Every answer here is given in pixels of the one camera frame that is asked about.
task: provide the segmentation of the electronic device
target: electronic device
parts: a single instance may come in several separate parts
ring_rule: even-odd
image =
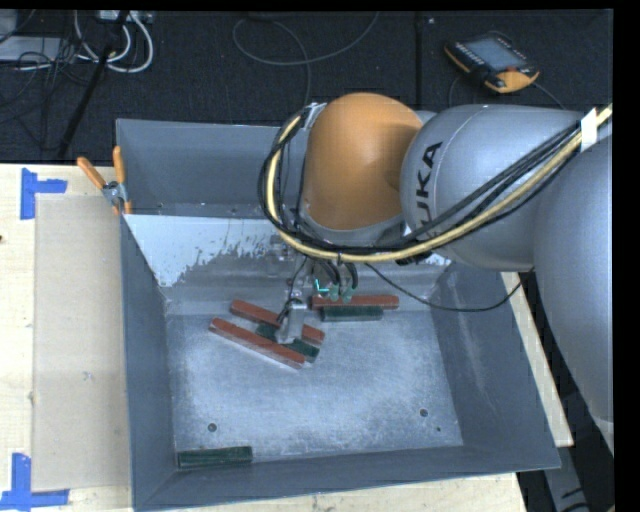
[[[470,79],[498,93],[524,89],[540,74],[505,37],[492,33],[447,42],[444,52]]]

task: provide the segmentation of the black cable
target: black cable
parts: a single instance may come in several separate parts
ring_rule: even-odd
[[[344,266],[347,268],[347,270],[351,274],[351,288],[355,290],[358,287],[358,269],[351,262],[346,262]]]
[[[339,50],[336,50],[334,52],[328,53],[326,55],[320,55],[318,57],[313,57],[312,59],[305,58],[304,60],[297,60],[297,61],[279,61],[279,60],[263,59],[261,57],[258,57],[257,55],[254,55],[254,54],[248,52],[240,44],[240,42],[238,41],[238,36],[237,36],[238,28],[240,27],[240,25],[242,25],[246,21],[244,19],[239,20],[233,26],[233,30],[232,30],[231,35],[232,35],[232,38],[233,38],[233,42],[236,45],[236,48],[238,48],[238,50],[240,50],[240,52],[242,54],[244,54],[246,57],[249,57],[249,58],[251,58],[253,60],[256,60],[258,62],[262,62],[263,64],[270,64],[272,66],[301,66],[303,64],[313,64],[314,62],[320,62],[321,60],[330,59],[332,57],[340,55],[341,53],[346,52],[347,50],[350,50],[355,45],[357,45],[362,39],[364,39],[364,37],[371,31],[371,29],[373,28],[373,25],[378,20],[379,16],[380,16],[380,11],[376,11],[375,15],[373,16],[373,19],[371,20],[371,22],[369,23],[367,28],[364,30],[364,32],[362,32],[362,34],[360,34],[354,41],[352,41],[348,45],[340,48]]]
[[[1,35],[0,44],[4,43],[7,39],[13,37],[16,34],[16,32],[19,32],[20,30],[22,30],[27,25],[27,23],[29,23],[29,20],[33,17],[36,11],[37,9],[31,9],[31,12],[27,16],[27,18],[20,25],[15,27],[13,30],[10,30],[6,34]]]
[[[567,107],[565,107],[558,98],[556,98],[553,94],[551,94],[547,89],[542,87],[539,83],[533,82],[531,85],[533,85],[536,89],[539,89],[540,91],[545,93],[547,96],[549,96],[549,98],[551,98],[556,103],[556,105],[558,105],[562,110],[567,110]]]
[[[418,297],[417,295],[411,293],[409,290],[394,283],[391,279],[386,277],[382,272],[380,272],[376,267],[374,267],[370,263],[365,263],[365,265],[369,267],[371,270],[373,270],[378,275],[378,277],[380,277],[380,279],[382,279],[385,283],[393,286],[396,290],[398,290],[401,293],[404,293],[406,296],[411,297],[412,299],[417,300],[418,302],[426,306],[429,306],[430,308],[441,309],[443,311],[453,311],[456,313],[482,313],[482,312],[490,311],[492,309],[496,309],[502,306],[505,302],[507,302],[513,296],[514,293],[516,293],[516,291],[518,291],[518,289],[522,286],[523,280],[527,280],[531,275],[531,273],[533,272],[533,268],[532,268],[525,274],[525,276],[520,280],[520,282],[516,286],[514,286],[513,289],[507,295],[505,295],[502,299],[500,299],[495,304],[492,304],[491,306],[486,306],[482,308],[455,308],[455,307],[443,306],[441,304],[435,304],[431,301],[423,299],[422,297]]]
[[[84,115],[84,111],[87,105],[89,104],[89,100],[91,99],[91,96],[93,95],[93,92],[96,86],[98,85],[100,76],[102,75],[102,73],[107,67],[107,60],[109,59],[111,50],[115,46],[115,42],[119,37],[120,30],[125,24],[127,16],[129,16],[129,9],[123,9],[119,11],[118,17],[116,18],[113,29],[108,32],[109,38],[107,39],[107,42],[104,45],[104,48],[102,49],[102,55],[100,56],[100,60],[96,66],[95,71],[93,72],[93,75],[91,75],[91,80],[89,81],[89,85],[87,85],[87,88],[85,89],[85,92],[82,98],[80,99],[80,103],[78,103],[78,106],[76,107],[71,117],[71,120],[67,126],[67,129],[65,130],[64,134],[62,135],[62,138],[60,139],[60,149],[58,150],[58,159],[60,160],[64,159],[67,149],[71,144],[71,140],[73,139],[76,129],[78,128],[78,125],[80,124],[82,116]]]

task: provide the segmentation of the dark background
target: dark background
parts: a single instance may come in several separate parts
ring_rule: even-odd
[[[29,18],[31,11],[19,10],[19,23],[26,20],[19,35],[63,37],[74,43],[73,11],[36,10]],[[434,112],[482,101],[586,113],[612,101],[611,9],[155,13],[146,25],[154,45],[151,66],[141,73],[103,74],[62,158],[62,135],[95,64],[76,59],[20,71],[16,62],[0,62],[0,161],[71,163],[84,155],[96,165],[111,165],[117,118],[277,126],[309,101],[329,101],[354,91],[377,92]],[[100,53],[110,25],[96,21],[94,14],[78,11],[78,23],[85,41]],[[128,26],[135,60],[118,64],[136,66],[148,49],[135,26]],[[234,27],[246,51],[276,61],[303,60],[305,54],[313,60],[366,34],[333,57],[276,66],[244,54],[234,42]],[[497,95],[464,80],[454,83],[460,73],[445,56],[444,42],[488,31],[508,36],[539,66],[540,87]],[[590,510],[606,511],[614,503],[613,459],[557,350],[535,278],[527,281],[526,289],[576,439],[571,454],[583,492]],[[554,510],[542,472],[523,473],[519,479],[529,511]]]

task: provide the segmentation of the blue tape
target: blue tape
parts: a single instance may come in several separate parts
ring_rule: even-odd
[[[38,181],[38,175],[26,167],[22,168],[22,194],[20,197],[20,218],[33,219],[36,216],[36,194],[64,194],[65,180]]]
[[[31,458],[21,453],[11,455],[11,490],[2,491],[0,510],[31,512],[32,507],[66,505],[69,489],[31,492]]]

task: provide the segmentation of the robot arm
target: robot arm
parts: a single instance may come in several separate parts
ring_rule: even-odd
[[[418,116],[391,98],[347,95],[310,127],[294,222],[276,204],[280,153],[267,159],[265,214],[311,258],[435,251],[496,271],[535,268],[554,337],[613,452],[611,113],[600,111],[598,142],[579,152],[577,112],[467,105]],[[294,119],[275,148],[295,129]]]

